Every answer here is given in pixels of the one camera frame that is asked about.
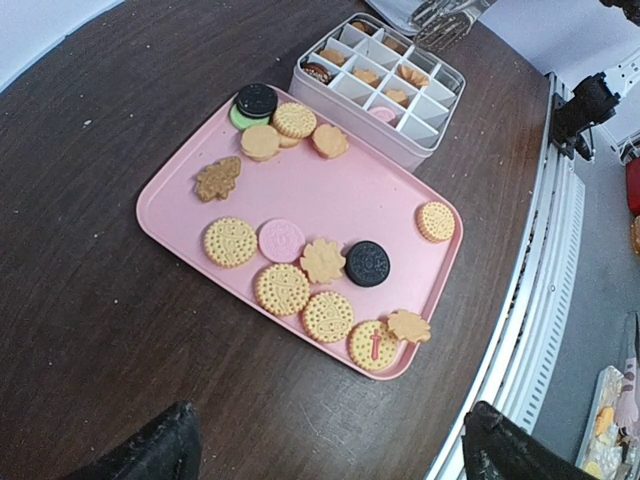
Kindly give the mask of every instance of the dark wood surface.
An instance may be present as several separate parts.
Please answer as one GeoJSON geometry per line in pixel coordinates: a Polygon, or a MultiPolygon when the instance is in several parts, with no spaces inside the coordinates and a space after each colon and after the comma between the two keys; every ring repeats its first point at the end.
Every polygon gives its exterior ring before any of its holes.
{"type": "Polygon", "coordinates": [[[417,174],[457,206],[465,240],[434,338],[398,380],[371,381],[285,332],[135,217],[142,187],[234,90],[286,88],[295,59],[362,9],[130,0],[0,95],[0,474],[55,477],[189,399],[202,478],[424,475],[514,266],[544,122],[539,73],[482,25],[444,55],[468,88],[417,174]]]}

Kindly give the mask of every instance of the white wall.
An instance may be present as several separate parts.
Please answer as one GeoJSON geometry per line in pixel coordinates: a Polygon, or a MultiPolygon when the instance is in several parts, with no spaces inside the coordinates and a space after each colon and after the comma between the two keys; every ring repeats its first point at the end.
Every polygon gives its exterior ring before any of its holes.
{"type": "MultiPolygon", "coordinates": [[[[499,0],[482,22],[540,72],[554,71],[571,88],[640,47],[640,27],[599,0],[499,0]]],[[[640,130],[640,87],[606,123],[620,142],[640,130]]]]}
{"type": "Polygon", "coordinates": [[[0,92],[64,37],[123,0],[0,0],[0,92]]]}

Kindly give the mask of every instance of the red object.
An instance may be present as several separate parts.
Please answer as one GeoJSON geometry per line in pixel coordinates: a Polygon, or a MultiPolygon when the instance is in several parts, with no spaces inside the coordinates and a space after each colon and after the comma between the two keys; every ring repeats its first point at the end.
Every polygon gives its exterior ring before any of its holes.
{"type": "Polygon", "coordinates": [[[640,158],[627,163],[627,200],[633,215],[640,216],[640,158]]]}

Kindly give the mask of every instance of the flower-shaped cookie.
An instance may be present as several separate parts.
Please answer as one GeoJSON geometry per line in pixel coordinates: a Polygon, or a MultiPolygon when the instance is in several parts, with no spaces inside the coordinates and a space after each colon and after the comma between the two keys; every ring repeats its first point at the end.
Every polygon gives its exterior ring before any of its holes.
{"type": "Polygon", "coordinates": [[[336,242],[319,238],[304,248],[300,266],[309,275],[312,283],[329,284],[342,277],[341,269],[346,263],[336,242]]]}
{"type": "Polygon", "coordinates": [[[389,331],[398,337],[398,340],[427,343],[431,339],[431,326],[417,313],[398,310],[389,315],[387,325],[389,331]]]}

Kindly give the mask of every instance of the wood grain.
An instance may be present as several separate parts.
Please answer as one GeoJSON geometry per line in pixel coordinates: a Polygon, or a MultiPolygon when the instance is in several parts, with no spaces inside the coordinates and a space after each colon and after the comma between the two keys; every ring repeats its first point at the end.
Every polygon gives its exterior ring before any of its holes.
{"type": "Polygon", "coordinates": [[[130,0],[0,96],[0,472],[53,478],[178,399],[202,478],[422,478],[492,333],[533,186],[547,84],[483,26],[418,170],[465,240],[407,374],[378,383],[266,320],[138,227],[160,166],[239,86],[286,88],[356,0],[130,0]]]}

